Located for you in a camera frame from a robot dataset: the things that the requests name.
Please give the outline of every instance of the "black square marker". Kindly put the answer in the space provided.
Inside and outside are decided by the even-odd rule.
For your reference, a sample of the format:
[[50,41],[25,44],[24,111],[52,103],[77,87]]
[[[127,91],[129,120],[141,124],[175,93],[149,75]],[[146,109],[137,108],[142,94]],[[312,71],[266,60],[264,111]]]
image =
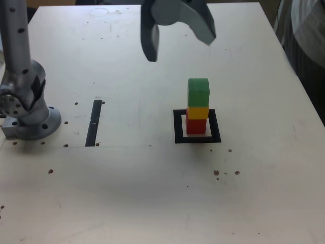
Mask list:
[[217,117],[214,109],[209,109],[209,124],[211,136],[201,137],[184,137],[182,115],[186,115],[186,109],[175,109],[174,114],[174,131],[175,131],[175,143],[218,143],[221,142]]

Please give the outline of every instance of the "red block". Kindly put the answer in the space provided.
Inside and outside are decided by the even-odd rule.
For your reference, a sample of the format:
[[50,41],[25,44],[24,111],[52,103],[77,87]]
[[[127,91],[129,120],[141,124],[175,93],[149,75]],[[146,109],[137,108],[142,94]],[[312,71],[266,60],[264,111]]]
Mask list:
[[205,134],[206,127],[207,127],[206,119],[188,119],[187,110],[186,110],[186,133],[188,135]]

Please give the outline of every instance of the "green block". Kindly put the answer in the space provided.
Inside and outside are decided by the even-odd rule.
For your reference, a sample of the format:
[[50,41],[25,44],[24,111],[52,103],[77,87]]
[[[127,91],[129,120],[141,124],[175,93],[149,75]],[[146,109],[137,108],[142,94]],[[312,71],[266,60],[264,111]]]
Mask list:
[[188,79],[188,107],[208,107],[209,96],[210,89],[208,79]]

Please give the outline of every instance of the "stacked blocks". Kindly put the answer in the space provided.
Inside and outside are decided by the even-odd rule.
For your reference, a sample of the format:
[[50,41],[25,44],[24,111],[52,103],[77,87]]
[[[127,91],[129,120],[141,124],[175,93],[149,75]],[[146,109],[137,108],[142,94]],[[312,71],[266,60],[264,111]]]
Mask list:
[[209,116],[209,80],[189,79],[187,91],[186,132],[205,134]]

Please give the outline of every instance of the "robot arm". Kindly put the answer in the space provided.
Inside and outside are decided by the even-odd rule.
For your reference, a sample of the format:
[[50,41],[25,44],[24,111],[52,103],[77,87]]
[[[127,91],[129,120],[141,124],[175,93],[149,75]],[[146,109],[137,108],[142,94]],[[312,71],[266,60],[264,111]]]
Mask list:
[[158,25],[187,24],[196,37],[210,45],[216,38],[214,20],[205,0],[144,0],[141,5],[141,44],[151,62],[157,61]]
[[[157,60],[158,25],[186,23],[207,44],[215,39],[212,15],[205,0],[143,0],[141,43],[147,59]],[[59,111],[44,100],[45,71],[30,59],[25,0],[0,0],[0,31],[6,70],[0,84],[0,112],[7,115],[7,138],[36,140],[61,123]]]

